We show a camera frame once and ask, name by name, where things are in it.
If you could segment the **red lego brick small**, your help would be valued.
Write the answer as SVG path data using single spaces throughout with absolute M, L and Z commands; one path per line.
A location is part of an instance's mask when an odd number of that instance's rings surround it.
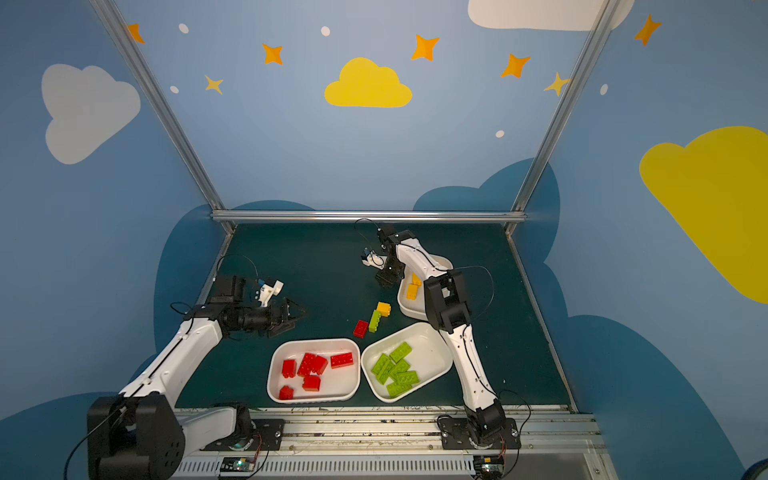
M 284 379 L 292 379 L 296 376 L 297 364 L 295 359 L 286 359 L 282 362 L 281 374 Z

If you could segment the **red lego brick long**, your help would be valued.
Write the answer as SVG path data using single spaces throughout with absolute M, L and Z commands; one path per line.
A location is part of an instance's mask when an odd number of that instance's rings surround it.
M 312 353 L 305 353 L 299 364 L 297 375 L 300 377 L 306 377 L 314 373 L 313 367 L 315 363 L 316 355 Z

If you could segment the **red lego round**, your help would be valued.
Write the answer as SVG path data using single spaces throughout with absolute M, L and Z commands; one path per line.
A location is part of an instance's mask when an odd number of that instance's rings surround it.
M 278 399 L 280 401 L 288 401 L 294 398 L 294 389 L 290 386 L 283 386 L 279 391 Z

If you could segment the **green lego large brick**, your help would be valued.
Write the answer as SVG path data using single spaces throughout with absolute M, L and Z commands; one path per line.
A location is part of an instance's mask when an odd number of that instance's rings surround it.
M 390 354 L 390 358 L 394 363 L 398 363 L 403 360 L 409 353 L 412 352 L 412 347 L 407 342 L 402 342 L 398 345 Z

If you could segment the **green lego brick long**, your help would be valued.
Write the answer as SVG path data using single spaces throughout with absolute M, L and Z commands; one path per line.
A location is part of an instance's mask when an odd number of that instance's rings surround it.
M 383 373 L 387 372 L 392 366 L 392 360 L 387 354 L 381 354 L 379 358 L 376 360 L 373 368 L 372 368 L 372 374 L 375 377 L 378 377 L 382 375 Z

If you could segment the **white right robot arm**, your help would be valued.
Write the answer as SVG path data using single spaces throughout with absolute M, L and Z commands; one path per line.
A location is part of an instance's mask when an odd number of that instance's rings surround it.
M 388 288 L 403 283 L 408 273 L 422 281 L 422 314 L 450 349 L 463 395 L 468 435 L 478 447 L 491 445 L 508 426 L 504 408 L 491 388 L 475 346 L 466 279 L 461 270 L 440 263 L 409 230 L 390 224 L 377 228 L 382 254 L 370 253 L 366 262 L 378 269 L 376 280 Z

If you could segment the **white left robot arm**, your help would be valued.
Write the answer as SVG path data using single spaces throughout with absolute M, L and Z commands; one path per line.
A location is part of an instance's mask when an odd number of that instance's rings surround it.
M 185 420 L 180 394 L 206 356 L 234 332 L 272 338 L 293 329 L 308 311 L 283 298 L 282 282 L 226 276 L 207 302 L 190 307 L 157 357 L 114 396 L 87 412 L 88 475 L 92 479 L 168 479 L 191 453 L 218 444 L 235 451 L 260 447 L 246 405 L 212 407 Z

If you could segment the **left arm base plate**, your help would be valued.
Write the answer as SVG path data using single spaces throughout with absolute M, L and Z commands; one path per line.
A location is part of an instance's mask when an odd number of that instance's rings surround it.
M 276 451 L 280 449 L 284 427 L 282 419 L 238 420 L 230 435 L 206 444 L 201 451 Z

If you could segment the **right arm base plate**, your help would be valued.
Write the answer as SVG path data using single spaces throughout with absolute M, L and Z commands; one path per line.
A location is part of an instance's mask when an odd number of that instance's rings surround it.
M 472 440 L 467 418 L 440 415 L 436 425 L 444 450 L 512 450 L 521 447 L 520 430 L 511 418 L 498 433 L 479 442 Z

